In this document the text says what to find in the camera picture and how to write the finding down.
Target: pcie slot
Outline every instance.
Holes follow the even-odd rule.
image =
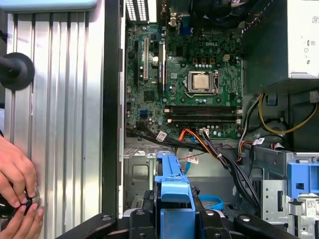
[[[158,76],[158,92],[162,96],[165,92],[165,82],[166,82],[166,51],[165,42],[159,43],[159,76]]]
[[[134,71],[134,84],[136,86],[139,85],[139,42],[134,42],[134,64],[135,64],[135,71]]]
[[[150,40],[148,37],[144,38],[144,73],[143,78],[144,80],[149,79],[149,47],[150,47]]]

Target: white connector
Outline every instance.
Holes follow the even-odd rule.
[[[207,129],[207,128],[200,128],[200,129],[199,129],[199,134],[200,134],[200,135],[203,135],[204,133],[209,136],[209,129]]]
[[[310,91],[310,103],[319,102],[319,92],[318,91]]]

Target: cable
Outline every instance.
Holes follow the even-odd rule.
[[[264,118],[263,118],[263,109],[262,109],[262,106],[263,106],[263,100],[264,100],[264,97],[265,95],[264,94],[261,94],[261,97],[259,98],[259,104],[258,104],[258,113],[259,113],[259,119],[260,119],[260,122],[261,122],[261,125],[269,132],[271,133],[275,133],[275,134],[286,134],[286,133],[291,133],[297,129],[299,129],[300,127],[304,126],[306,123],[308,123],[311,118],[316,114],[317,110],[318,110],[318,103],[314,104],[314,108],[311,112],[311,114],[309,115],[309,117],[307,119],[305,119],[303,122],[301,122],[299,125],[289,129],[289,130],[285,130],[285,131],[277,131],[277,130],[274,130],[270,127],[268,127],[266,124],[265,124],[265,121],[264,121]]]

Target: finger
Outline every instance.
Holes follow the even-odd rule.
[[[38,212],[36,213],[35,217],[34,217],[34,220],[33,220],[33,223],[32,223],[32,226],[26,236],[26,239],[34,239],[34,238],[37,238],[36,235],[41,232],[41,228],[42,228],[42,225],[43,225],[43,209],[40,208],[38,210]]]
[[[18,197],[16,196],[12,186],[7,178],[0,172],[0,194],[15,208],[20,206]]]
[[[38,204],[35,203],[35,204],[32,204],[31,207],[29,208],[27,214],[25,215],[20,225],[19,230],[15,234],[15,237],[17,239],[24,239],[26,235],[28,234],[34,220],[37,207],[38,207]]]
[[[31,198],[35,197],[35,183],[36,183],[36,172],[31,161],[23,156],[22,160],[17,160],[14,162],[16,168],[23,175],[25,180],[26,191],[28,196]]]
[[[42,226],[43,226],[43,221],[41,221],[41,224],[40,224],[40,227],[37,231],[37,233],[34,235],[34,237],[30,238],[30,239],[38,239],[40,237],[40,233],[41,233],[41,230],[42,230]]]
[[[24,177],[20,173],[20,171],[13,164],[7,164],[1,167],[1,172],[13,184],[13,190],[16,196],[19,198],[19,201],[22,204],[26,203],[27,199],[24,193],[25,182]]]
[[[25,212],[26,206],[21,206],[17,212],[15,213],[14,217],[11,219],[11,221],[8,223],[6,229],[3,231],[3,238],[11,239],[18,231],[23,215]]]

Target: blue plastic bracket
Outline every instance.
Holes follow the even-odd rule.
[[[195,238],[195,204],[188,178],[182,173],[178,158],[167,151],[158,153],[162,161],[162,176],[155,181],[161,184],[161,201],[168,203],[188,203],[189,208],[160,210],[161,239]]]

